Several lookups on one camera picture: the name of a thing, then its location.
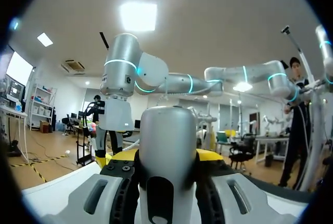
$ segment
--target shelf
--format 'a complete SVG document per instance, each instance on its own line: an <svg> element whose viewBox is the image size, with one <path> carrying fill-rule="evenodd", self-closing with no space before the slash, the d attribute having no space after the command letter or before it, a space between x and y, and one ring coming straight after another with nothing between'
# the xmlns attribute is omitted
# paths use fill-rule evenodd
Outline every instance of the shelf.
<svg viewBox="0 0 333 224"><path fill-rule="evenodd" d="M42 102L39 102L39 101L36 101L36 100L33 100L33 99L31 99L31 100L33 101L33 103L38 103L38 104L44 105L44 106L46 106L46 107L53 108L53 106L51 106L51 105L49 105L49 104L42 103Z"/></svg>
<svg viewBox="0 0 333 224"><path fill-rule="evenodd" d="M41 91L43 91L43 92L45 92L45 93L47 93L47 94L52 95L52 92L48 92L47 90L45 90L45 89L43 89L43 88L41 88L41 87L38 87L38 86L37 86L37 89L39 89L39 90L41 90Z"/></svg>
<svg viewBox="0 0 333 224"><path fill-rule="evenodd" d="M45 118L51 118L51 116L44 116L44 115L40 115L37 113L32 113L34 116L40 116L40 117L45 117Z"/></svg>

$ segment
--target desk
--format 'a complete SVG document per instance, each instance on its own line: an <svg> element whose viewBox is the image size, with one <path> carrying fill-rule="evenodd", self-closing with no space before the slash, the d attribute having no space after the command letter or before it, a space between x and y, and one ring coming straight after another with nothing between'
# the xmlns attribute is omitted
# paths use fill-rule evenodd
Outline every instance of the desk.
<svg viewBox="0 0 333 224"><path fill-rule="evenodd" d="M287 156L287 151L288 151L288 141L289 141L288 137L257 136L255 139L257 141L257 150L255 152L255 163L256 164L266 159L267 145L269 143L276 143L276 142L287 142L287 148L285 151L285 155L284 156L274 155L275 160L285 160L285 158ZM258 159L260 144L265 144L265 151L264 151L264 157L261 159Z"/></svg>
<svg viewBox="0 0 333 224"><path fill-rule="evenodd" d="M23 157L26 159L27 163L29 163L29 158L28 158L28 151L27 151L27 137L25 135L25 126L26 126L26 118L27 118L27 114L24 112L18 112L15 111L13 108L10 108L8 106L5 105L0 105L0 114L2 114L4 116L4 118L6 118L6 120L4 120L4 125L5 125L5 130L7 130L8 127L8 132L9 132L9 125L8 121L9 121L9 117L14 117L15 119L17 119L18 122L18 129L19 129L19 148L20 148L20 152L22 153ZM21 150L21 119L23 119L23 135L24 135L24 145L25 145L25 154L22 152Z"/></svg>

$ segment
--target black pants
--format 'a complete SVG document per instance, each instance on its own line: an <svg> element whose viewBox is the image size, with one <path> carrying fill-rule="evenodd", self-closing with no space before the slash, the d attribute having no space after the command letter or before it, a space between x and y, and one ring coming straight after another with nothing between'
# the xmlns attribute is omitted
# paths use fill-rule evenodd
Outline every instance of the black pants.
<svg viewBox="0 0 333 224"><path fill-rule="evenodd" d="M123 151L123 147L118 147L118 140L117 140L116 132L109 130L109 135L111 138L111 148L112 148L113 155Z"/></svg>
<svg viewBox="0 0 333 224"><path fill-rule="evenodd" d="M308 137L308 144L309 144L310 127L306 128L306 135ZM291 133L289 136L289 143L288 143L288 151L287 151L287 156L286 156L286 161L285 161L285 168L283 170L279 186L287 186L287 182L290 179L292 167L293 167L295 161L298 159L299 155L301 157L301 162L300 162L300 168L298 171L296 183L292 187L294 190L295 189L298 190L298 188L296 188L296 186L301 179L301 176L302 176L302 173L303 173L303 170L305 167L306 159L308 157L308 151L306 149L306 142L305 142L303 126L294 127L291 129Z"/></svg>

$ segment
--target computer monitor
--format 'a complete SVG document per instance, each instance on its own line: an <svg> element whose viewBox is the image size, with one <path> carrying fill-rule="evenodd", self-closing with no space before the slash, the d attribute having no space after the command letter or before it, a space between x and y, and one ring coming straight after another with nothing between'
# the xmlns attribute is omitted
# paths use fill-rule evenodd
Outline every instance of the computer monitor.
<svg viewBox="0 0 333 224"><path fill-rule="evenodd" d="M134 122L134 127L135 127L136 129L139 129L139 128L140 128L140 124L141 124L141 121L140 121L140 120L135 120L135 122Z"/></svg>
<svg viewBox="0 0 333 224"><path fill-rule="evenodd" d="M24 86L10 77L8 77L7 79L9 80L8 82L9 86L7 89L7 98L13 102L21 101L23 96Z"/></svg>

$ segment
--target ceiling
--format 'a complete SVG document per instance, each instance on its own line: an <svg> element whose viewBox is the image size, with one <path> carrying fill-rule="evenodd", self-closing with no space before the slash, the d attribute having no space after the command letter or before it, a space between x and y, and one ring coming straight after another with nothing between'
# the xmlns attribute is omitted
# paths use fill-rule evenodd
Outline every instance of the ceiling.
<svg viewBox="0 0 333 224"><path fill-rule="evenodd" d="M125 2L157 4L155 31L129 33L138 37L142 50L162 58L170 72L203 78L204 70L212 66L282 59L288 63L298 52L280 30L290 25L314 75L322 74L315 37L319 22L305 0L34 0L10 45L23 52L23 58L48 58L57 67L67 59L79 61L86 77L71 77L71 81L98 88L107 54L99 33L110 43L124 32L119 6ZM42 32L53 45L44 47L36 39ZM251 92L267 94L267 88L267 84L255 85ZM233 92L232 86L225 91Z"/></svg>

